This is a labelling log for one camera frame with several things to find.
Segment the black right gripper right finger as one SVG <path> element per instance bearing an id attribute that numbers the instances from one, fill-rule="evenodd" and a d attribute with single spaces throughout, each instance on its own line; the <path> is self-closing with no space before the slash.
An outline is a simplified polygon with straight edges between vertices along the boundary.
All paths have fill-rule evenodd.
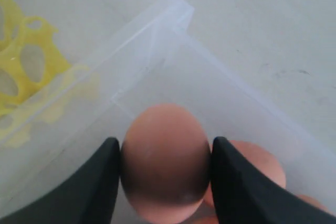
<path id="1" fill-rule="evenodd" d="M 227 140 L 213 140 L 211 188 L 219 223 L 335 223 L 335 216 L 271 181 Z"/>

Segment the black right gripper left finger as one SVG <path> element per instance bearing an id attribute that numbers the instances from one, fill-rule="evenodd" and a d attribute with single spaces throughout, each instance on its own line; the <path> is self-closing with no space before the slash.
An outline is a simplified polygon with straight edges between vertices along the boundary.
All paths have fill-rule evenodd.
<path id="1" fill-rule="evenodd" d="M 110 223 L 119 176 L 119 142 L 109 137 L 67 180 L 1 223 Z"/>

